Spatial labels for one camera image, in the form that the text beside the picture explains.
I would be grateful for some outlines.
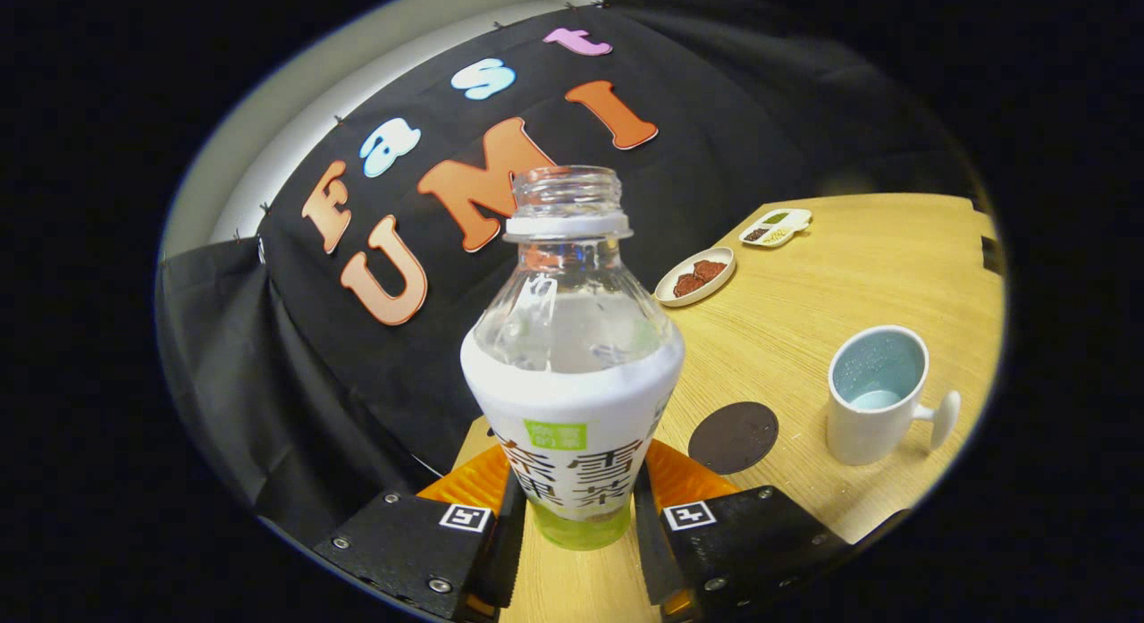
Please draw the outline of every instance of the mug handle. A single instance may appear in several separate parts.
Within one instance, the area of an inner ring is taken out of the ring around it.
[[[961,412],[961,394],[950,391],[937,412],[923,407],[920,404],[914,408],[914,420],[924,420],[934,423],[934,432],[930,436],[930,450],[940,447],[953,432],[953,424],[958,422],[958,414]]]

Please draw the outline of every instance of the bottle label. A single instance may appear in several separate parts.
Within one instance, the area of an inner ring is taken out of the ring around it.
[[[569,520],[627,504],[683,364],[683,341],[636,362],[588,374],[521,370],[474,343],[461,366],[524,492]]]

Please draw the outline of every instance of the white wall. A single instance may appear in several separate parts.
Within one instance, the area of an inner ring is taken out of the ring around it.
[[[510,24],[594,0],[396,0],[332,33],[257,87],[196,158],[161,256],[254,235],[302,158],[344,115],[421,62]]]

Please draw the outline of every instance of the sectioned dish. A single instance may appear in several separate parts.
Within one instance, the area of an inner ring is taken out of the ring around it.
[[[791,240],[796,232],[810,226],[810,210],[795,210],[784,207],[760,216],[739,235],[744,243],[761,245],[764,248],[777,248]]]

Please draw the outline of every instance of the round black coaster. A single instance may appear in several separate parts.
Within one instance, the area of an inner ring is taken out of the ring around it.
[[[728,404],[699,423],[688,455],[720,476],[738,473],[763,460],[778,437],[779,421],[763,404]]]

